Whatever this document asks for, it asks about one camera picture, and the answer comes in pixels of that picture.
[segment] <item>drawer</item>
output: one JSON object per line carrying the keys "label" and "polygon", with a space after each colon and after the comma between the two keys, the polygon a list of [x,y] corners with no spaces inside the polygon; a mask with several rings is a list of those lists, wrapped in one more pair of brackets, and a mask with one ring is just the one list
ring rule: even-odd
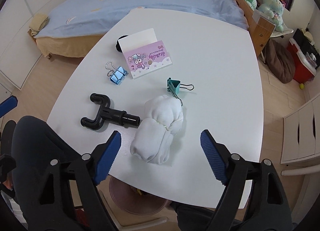
{"label": "drawer", "polygon": [[320,153],[320,96],[312,101],[315,115],[313,127],[316,135],[316,154]]}
{"label": "drawer", "polygon": [[298,158],[298,155],[299,155],[298,127],[299,127],[298,112],[284,119],[282,161],[290,161]]}
{"label": "drawer", "polygon": [[313,131],[313,105],[307,104],[299,111],[299,158],[307,157],[315,153],[316,138]]}

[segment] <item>blue blanket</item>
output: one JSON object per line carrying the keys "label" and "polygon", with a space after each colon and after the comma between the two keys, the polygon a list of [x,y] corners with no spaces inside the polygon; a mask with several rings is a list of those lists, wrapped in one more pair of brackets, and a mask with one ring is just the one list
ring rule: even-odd
{"label": "blue blanket", "polygon": [[49,23],[35,38],[105,34],[139,6],[196,13],[247,29],[234,0],[67,0],[50,12]]}

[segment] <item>blue gripper pad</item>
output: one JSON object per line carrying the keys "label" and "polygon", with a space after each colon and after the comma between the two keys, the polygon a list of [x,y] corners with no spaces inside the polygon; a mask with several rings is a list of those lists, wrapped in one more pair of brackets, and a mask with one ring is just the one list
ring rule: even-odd
{"label": "blue gripper pad", "polygon": [[12,95],[0,104],[0,118],[18,105],[18,99]]}
{"label": "blue gripper pad", "polygon": [[217,180],[220,180],[223,185],[226,185],[228,178],[226,175],[226,165],[215,147],[215,140],[210,133],[204,130],[200,136],[200,144],[205,156],[210,164],[210,167]]}
{"label": "blue gripper pad", "polygon": [[121,147],[121,134],[116,132],[116,134],[113,135],[113,138],[111,140],[109,139],[108,142],[108,147],[105,149],[97,163],[96,174],[93,178],[95,185],[98,185],[101,181],[107,178],[113,161]]}

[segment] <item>teal binder clip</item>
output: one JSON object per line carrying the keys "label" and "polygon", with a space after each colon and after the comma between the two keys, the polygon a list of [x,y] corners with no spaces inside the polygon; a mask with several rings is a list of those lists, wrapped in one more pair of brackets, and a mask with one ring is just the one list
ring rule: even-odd
{"label": "teal binder clip", "polygon": [[[107,67],[109,63],[111,63],[111,66],[116,70],[116,72],[113,69]],[[124,80],[124,77],[128,74],[128,72],[124,70],[124,68],[121,66],[119,66],[118,68],[115,68],[112,64],[112,61],[109,61],[106,64],[106,69],[110,70],[107,74],[108,76],[110,76],[110,81],[117,85],[120,85],[121,82]]]}
{"label": "teal binder clip", "polygon": [[[183,86],[192,86],[192,88],[189,89],[187,87],[181,87],[181,85],[183,85]],[[181,102],[181,106],[182,106],[183,105],[182,100],[178,97],[178,93],[180,92],[181,88],[187,89],[189,91],[192,91],[195,88],[195,86],[193,84],[181,84],[181,81],[179,81],[179,80],[172,80],[170,77],[168,78],[168,80],[167,80],[167,91],[171,92],[172,95],[175,98],[179,99],[180,102]]]}

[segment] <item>light blue plush toy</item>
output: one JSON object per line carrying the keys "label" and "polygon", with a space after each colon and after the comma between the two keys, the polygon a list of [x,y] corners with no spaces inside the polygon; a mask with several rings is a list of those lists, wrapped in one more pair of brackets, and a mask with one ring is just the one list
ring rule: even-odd
{"label": "light blue plush toy", "polygon": [[272,22],[276,25],[276,31],[283,32],[282,14],[284,6],[281,1],[262,0],[262,4],[259,6],[258,11],[263,12],[272,19]]}

